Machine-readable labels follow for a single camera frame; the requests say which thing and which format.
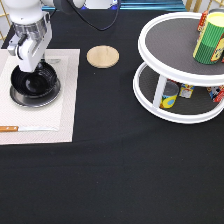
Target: white paper mat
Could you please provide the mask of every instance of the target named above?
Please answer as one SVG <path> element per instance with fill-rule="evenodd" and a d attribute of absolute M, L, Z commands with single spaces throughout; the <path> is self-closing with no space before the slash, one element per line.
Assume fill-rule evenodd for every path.
<path fill-rule="evenodd" d="M 0 133 L 0 144 L 71 142 L 78 78 L 79 50 L 47 50 L 46 59 L 61 59 L 52 64 L 61 82 L 56 100 L 40 108 L 25 108 L 15 104 L 9 95 L 11 72 L 15 57 L 0 50 L 0 126 L 45 126 L 59 131 Z"/>

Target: shelf post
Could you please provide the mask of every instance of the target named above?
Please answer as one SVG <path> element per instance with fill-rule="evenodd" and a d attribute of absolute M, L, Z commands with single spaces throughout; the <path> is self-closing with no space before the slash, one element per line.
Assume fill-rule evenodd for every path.
<path fill-rule="evenodd" d="M 161 99 L 162 99 L 162 96 L 163 96 L 163 92 L 164 92 L 164 89 L 165 89 L 165 86 L 166 86 L 166 81 L 167 81 L 166 77 L 164 77 L 162 75 L 159 76 L 159 81 L 158 81 L 158 84 L 157 84 L 157 87 L 156 87 L 156 92 L 155 92 L 154 100 L 153 100 L 153 106 L 156 109 L 159 108 L 159 106 L 160 106 Z"/>

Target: two-tier rotating shelf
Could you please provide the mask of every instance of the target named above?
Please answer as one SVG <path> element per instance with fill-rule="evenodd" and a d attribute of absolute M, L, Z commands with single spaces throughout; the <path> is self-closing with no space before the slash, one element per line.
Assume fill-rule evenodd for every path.
<path fill-rule="evenodd" d="M 159 16 L 143 28 L 138 42 L 145 61 L 136 71 L 133 88 L 138 101 L 154 115 L 177 123 L 210 120 L 224 108 L 212 102 L 206 87 L 224 85 L 224 64 L 200 64 L 193 58 L 200 13 L 178 12 Z M 177 97 L 170 109 L 160 102 L 168 79 L 194 85 L 190 99 Z"/>

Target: white wall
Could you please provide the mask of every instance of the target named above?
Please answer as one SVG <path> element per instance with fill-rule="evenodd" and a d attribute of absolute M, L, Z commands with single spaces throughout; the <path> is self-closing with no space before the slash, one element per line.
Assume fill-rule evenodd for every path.
<path fill-rule="evenodd" d="M 8 8 L 5 6 L 4 1 L 2 1 L 2 3 L 4 5 L 6 13 L 8 13 Z M 2 6 L 0 4 L 0 15 L 2 15 L 2 14 L 4 14 L 4 11 L 3 11 Z M 8 24 L 8 21 L 7 21 L 5 16 L 0 17 L 0 31 L 2 32 L 2 35 L 4 37 L 6 37 L 8 32 L 9 32 L 9 24 Z M 3 40 L 0 40 L 0 48 L 2 47 L 2 44 L 3 44 Z"/>
<path fill-rule="evenodd" d="M 209 2 L 210 2 L 209 0 L 203 0 L 201 3 L 199 12 L 204 12 L 205 10 L 207 10 Z M 213 1 L 209 10 L 215 9 L 215 8 L 219 8 L 219 3 Z"/>
<path fill-rule="evenodd" d="M 184 5 L 186 5 L 187 0 L 182 0 L 182 1 L 183 1 Z M 200 6 L 200 9 L 199 9 L 199 12 L 202 13 L 205 10 L 207 10 L 208 5 L 209 5 L 209 2 L 210 2 L 210 0 L 202 0 L 202 3 L 201 3 L 201 6 Z M 195 3 L 196 3 L 196 0 L 193 0 L 190 11 L 193 11 Z M 215 1 L 213 1 L 212 4 L 211 4 L 210 9 L 215 9 L 215 8 L 219 8 L 219 4 L 217 2 L 215 2 Z"/>

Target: black cable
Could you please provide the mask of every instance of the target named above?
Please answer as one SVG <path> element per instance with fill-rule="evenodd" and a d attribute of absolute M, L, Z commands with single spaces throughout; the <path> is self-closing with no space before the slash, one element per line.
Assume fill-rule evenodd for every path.
<path fill-rule="evenodd" d="M 121 7 L 121 0 L 117 0 L 117 11 L 116 11 L 116 15 L 115 15 L 115 18 L 114 18 L 114 20 L 113 20 L 113 22 L 109 25 L 109 26 L 107 26 L 107 27 L 105 27 L 105 28 L 98 28 L 98 27 L 96 27 L 96 26 L 94 26 L 93 24 L 91 24 L 89 21 L 87 21 L 81 14 L 80 14 L 80 12 L 72 5 L 72 3 L 69 1 L 69 0 L 66 0 L 68 3 L 69 3 L 69 5 L 73 8 L 73 10 L 78 14 L 78 16 L 84 21 L 84 22 L 86 22 L 88 25 L 90 25 L 91 27 L 93 27 L 93 28 L 95 28 L 96 30 L 98 30 L 98 31 L 105 31 L 105 30 L 108 30 L 111 26 L 113 26 L 113 24 L 115 23 L 115 21 L 117 20 L 117 17 L 118 17 L 118 12 L 119 12 L 119 9 L 120 9 L 120 7 Z"/>
<path fill-rule="evenodd" d="M 55 10 L 50 14 L 50 18 L 53 17 L 53 15 L 56 13 L 57 9 L 55 8 Z"/>

